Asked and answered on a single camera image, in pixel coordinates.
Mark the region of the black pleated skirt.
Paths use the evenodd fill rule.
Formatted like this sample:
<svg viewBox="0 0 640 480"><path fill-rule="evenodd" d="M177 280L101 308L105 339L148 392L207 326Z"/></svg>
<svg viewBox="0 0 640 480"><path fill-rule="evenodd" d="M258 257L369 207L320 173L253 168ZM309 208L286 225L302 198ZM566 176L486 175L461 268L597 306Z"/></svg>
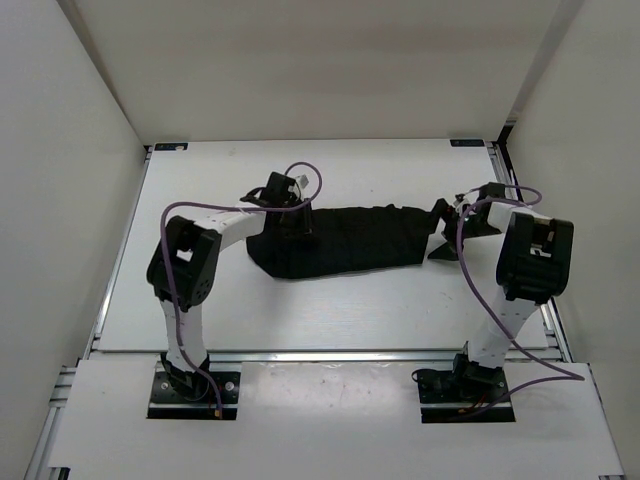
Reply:
<svg viewBox="0 0 640 480"><path fill-rule="evenodd" d="M273 278L307 280L420 265L436 229L435 216L414 207L318 209L310 232L267 227L246 240L246 250Z"/></svg>

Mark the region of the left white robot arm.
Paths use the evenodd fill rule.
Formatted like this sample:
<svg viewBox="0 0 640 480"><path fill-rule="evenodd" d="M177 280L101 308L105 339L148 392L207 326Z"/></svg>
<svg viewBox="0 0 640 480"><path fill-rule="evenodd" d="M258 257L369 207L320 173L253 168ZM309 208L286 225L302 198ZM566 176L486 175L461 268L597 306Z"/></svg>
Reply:
<svg viewBox="0 0 640 480"><path fill-rule="evenodd" d="M160 219L160 240L146 272L164 313L167 350L161 364L172 388L185 400L215 399L220 387L210 372L204 345L202 304L211 293L220 254L269 230L306 234L311 201L306 175L273 172L264 186L234 206L175 202Z"/></svg>

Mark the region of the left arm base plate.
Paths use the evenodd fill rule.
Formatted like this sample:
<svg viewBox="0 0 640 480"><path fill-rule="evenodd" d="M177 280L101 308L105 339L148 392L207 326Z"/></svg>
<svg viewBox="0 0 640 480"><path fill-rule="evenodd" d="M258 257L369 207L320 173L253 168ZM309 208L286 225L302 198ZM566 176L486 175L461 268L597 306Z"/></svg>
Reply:
<svg viewBox="0 0 640 480"><path fill-rule="evenodd" d="M222 402L222 416L217 412L217 397L210 383L204 380L195 391L189 392L177 380L157 366L153 376L147 407L147 418L152 420L206 420L235 421L238 414L241 371L212 370Z"/></svg>

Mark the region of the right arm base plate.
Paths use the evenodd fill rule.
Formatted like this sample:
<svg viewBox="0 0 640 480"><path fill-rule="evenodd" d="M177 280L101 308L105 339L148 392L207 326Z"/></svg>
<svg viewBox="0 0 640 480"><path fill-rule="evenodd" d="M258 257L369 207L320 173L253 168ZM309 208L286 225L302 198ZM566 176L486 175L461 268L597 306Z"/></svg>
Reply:
<svg viewBox="0 0 640 480"><path fill-rule="evenodd" d="M516 420L501 367L482 367L458 353L450 370L421 368L411 378L417 384L423 424Z"/></svg>

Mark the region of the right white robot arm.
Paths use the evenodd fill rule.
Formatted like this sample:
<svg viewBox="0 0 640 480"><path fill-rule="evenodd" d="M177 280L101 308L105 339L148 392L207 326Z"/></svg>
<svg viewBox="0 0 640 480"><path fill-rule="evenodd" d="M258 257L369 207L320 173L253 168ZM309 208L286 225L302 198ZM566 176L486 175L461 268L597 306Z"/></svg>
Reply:
<svg viewBox="0 0 640 480"><path fill-rule="evenodd" d="M521 351L517 336L536 309L561 295L569 280L574 225L537 213L542 199L528 202L509 199L506 192L515 185L487 183L474 188L477 199L465 193L450 204L439 199L433 215L444 222L445 243L432 251L430 260L456 261L471 292L487 313L482 326L456 355L449 387L460 399L491 392L502 382L506 353L510 347ZM493 302L488 302L474 284L464 257L464 242L472 238L500 235Z"/></svg>

